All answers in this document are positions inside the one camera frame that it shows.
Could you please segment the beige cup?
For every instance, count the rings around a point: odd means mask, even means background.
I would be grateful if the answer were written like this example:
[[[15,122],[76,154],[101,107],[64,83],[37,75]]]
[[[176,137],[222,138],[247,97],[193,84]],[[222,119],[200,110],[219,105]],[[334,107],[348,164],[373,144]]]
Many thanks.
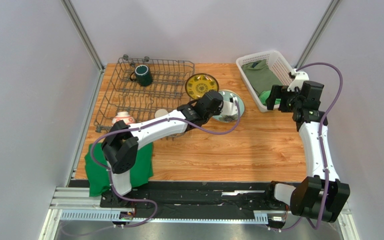
[[[169,112],[166,109],[158,109],[154,113],[155,118],[160,118],[167,115]]]

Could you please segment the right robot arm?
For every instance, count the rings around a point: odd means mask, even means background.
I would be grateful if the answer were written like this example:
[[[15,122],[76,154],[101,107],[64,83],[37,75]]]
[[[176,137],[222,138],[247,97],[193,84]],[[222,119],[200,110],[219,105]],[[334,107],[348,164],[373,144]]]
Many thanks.
[[[279,99],[278,110],[293,114],[304,147],[307,176],[297,186],[272,181],[267,195],[272,208],[285,204],[295,216],[333,223],[351,191],[348,184],[340,181],[331,159],[328,120],[319,110],[323,88],[323,84],[314,81],[305,81],[294,90],[286,85],[272,86],[266,106],[272,110]]]

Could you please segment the yellow patterned plate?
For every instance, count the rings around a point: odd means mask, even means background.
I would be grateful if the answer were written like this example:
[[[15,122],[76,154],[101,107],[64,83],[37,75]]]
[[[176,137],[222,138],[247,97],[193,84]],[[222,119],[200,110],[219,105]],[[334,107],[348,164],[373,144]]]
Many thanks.
[[[185,82],[185,92],[193,100],[197,100],[209,91],[220,90],[215,77],[207,73],[197,73],[190,76]]]

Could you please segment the light blue flower plate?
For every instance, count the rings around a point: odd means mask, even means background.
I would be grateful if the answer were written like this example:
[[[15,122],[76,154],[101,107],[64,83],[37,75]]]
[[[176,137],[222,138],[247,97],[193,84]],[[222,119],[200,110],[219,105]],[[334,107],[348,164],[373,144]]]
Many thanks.
[[[245,112],[245,104],[240,96],[231,90],[222,89],[218,91],[223,97],[223,106],[219,115],[212,116],[213,119],[222,123],[237,121]]]

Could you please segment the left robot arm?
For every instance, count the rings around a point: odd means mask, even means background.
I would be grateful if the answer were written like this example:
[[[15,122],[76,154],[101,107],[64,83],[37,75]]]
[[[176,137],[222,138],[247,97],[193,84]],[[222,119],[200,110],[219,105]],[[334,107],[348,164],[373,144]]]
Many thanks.
[[[117,121],[109,133],[99,139],[112,190],[118,196],[132,190],[130,171],[142,147],[171,135],[201,129],[212,116],[221,113],[223,105],[222,95],[211,90],[203,97],[155,119],[132,124]]]

